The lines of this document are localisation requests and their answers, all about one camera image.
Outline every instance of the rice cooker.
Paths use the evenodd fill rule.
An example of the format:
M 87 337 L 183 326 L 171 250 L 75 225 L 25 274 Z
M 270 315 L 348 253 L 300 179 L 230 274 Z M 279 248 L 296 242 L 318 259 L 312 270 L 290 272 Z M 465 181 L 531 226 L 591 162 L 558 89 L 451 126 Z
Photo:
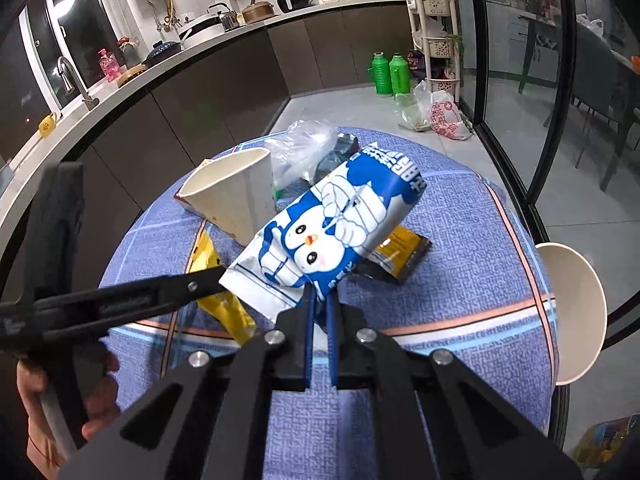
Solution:
M 182 46 L 189 48 L 224 33 L 225 27 L 220 17 L 215 14 L 205 14 L 185 24 L 180 29 L 178 36 Z

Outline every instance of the blue and white snack bag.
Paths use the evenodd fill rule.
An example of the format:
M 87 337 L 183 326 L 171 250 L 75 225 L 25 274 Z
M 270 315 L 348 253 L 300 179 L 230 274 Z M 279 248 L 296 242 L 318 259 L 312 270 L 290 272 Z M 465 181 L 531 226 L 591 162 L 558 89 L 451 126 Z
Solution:
M 263 227 L 220 283 L 275 322 L 306 282 L 324 300 L 420 200 L 425 183 L 401 152 L 371 144 Z

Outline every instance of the cartoon penguin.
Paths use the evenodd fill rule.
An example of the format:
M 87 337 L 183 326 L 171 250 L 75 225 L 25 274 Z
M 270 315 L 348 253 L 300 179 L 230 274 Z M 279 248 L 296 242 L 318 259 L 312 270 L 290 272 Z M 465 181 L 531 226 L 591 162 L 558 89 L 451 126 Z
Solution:
M 276 217 L 264 228 L 258 254 L 262 273 L 276 285 L 298 288 L 313 282 L 325 295 L 337 274 L 362 253 L 386 208 L 370 184 L 353 187 L 345 168 L 302 195 L 286 213 L 285 225 Z

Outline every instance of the table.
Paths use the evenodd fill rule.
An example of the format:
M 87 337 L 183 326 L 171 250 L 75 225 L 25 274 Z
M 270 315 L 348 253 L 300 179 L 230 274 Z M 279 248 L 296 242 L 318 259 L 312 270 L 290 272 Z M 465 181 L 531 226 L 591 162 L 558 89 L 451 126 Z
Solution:
M 621 65 L 623 76 L 626 79 L 626 103 L 625 111 L 622 116 L 622 123 L 618 124 L 618 135 L 614 144 L 613 153 L 607 164 L 604 176 L 600 181 L 600 189 L 606 191 L 611 182 L 611 178 L 616 173 L 620 157 L 626 146 L 626 138 L 629 130 L 635 121 L 640 122 L 640 118 L 636 118 L 636 106 L 638 105 L 638 84 L 640 84 L 640 76 L 634 72 L 631 62 L 624 56 L 615 51 L 611 51 L 617 62 Z
M 361 145 L 376 140 L 418 163 L 427 187 L 403 224 L 429 237 L 433 247 L 404 285 L 347 276 L 338 285 L 340 300 L 361 307 L 369 325 L 396 336 L 404 348 L 449 348 L 544 430 L 558 369 L 555 304 L 532 240 L 502 190 L 420 144 L 371 130 L 341 130 L 358 136 Z M 236 241 L 172 200 L 185 179 L 135 222 L 101 286 L 184 272 L 201 229 L 209 231 L 224 264 L 241 252 Z M 278 207 L 302 190 L 302 183 L 287 188 Z M 273 326 L 252 308 L 248 312 L 260 330 Z M 219 355 L 238 347 L 194 304 L 112 329 L 105 343 L 121 363 L 121 408 L 191 352 Z M 331 388 L 326 352 L 316 348 L 312 389 L 273 395 L 264 478 L 370 477 L 377 468 L 369 413 L 367 392 Z
M 519 16 L 521 20 L 525 20 L 528 23 L 527 26 L 527 46 L 524 51 L 524 61 L 522 62 L 522 74 L 520 75 L 520 84 L 518 85 L 518 94 L 522 94 L 524 85 L 527 82 L 529 76 L 529 68 L 531 67 L 531 60 L 533 59 L 533 53 L 536 46 L 536 38 L 543 36 L 550 41 L 555 41 L 556 44 L 551 47 L 548 43 L 543 46 L 550 50 L 558 50 L 558 46 L 561 44 L 558 38 L 558 28 L 551 23 L 543 22 L 542 19 L 530 18 L 529 16 Z

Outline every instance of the kettle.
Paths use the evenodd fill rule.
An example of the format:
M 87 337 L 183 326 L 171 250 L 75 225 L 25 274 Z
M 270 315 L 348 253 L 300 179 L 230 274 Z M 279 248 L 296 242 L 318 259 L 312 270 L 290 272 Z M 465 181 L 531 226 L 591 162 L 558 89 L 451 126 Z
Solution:
M 210 5 L 209 7 L 207 7 L 207 14 L 210 14 L 209 9 L 217 6 L 226 7 L 226 12 L 224 10 L 218 11 L 218 17 L 220 18 L 220 23 L 222 23 L 222 26 L 225 28 L 225 32 L 240 27 L 240 23 L 238 22 L 238 15 L 233 10 L 229 9 L 229 6 L 227 4 Z

